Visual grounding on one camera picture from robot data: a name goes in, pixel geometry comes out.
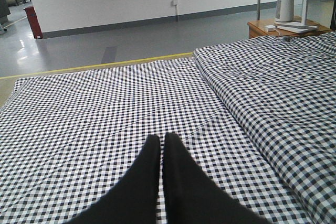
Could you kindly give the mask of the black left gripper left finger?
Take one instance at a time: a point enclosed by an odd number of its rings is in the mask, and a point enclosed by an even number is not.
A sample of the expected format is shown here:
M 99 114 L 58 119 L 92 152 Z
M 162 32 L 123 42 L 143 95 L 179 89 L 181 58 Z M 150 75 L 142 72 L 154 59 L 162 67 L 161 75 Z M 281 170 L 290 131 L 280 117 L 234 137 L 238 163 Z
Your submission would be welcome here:
M 69 223 L 156 223 L 159 176 L 160 139 L 149 135 L 118 183 Z

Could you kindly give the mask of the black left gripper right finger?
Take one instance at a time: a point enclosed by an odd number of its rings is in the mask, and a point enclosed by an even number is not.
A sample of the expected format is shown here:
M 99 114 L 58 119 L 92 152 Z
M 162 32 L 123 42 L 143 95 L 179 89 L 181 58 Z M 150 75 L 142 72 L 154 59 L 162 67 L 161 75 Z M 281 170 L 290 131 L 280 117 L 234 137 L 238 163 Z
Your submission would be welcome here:
M 164 142 L 163 189 L 168 223 L 266 223 L 205 175 L 175 133 Z

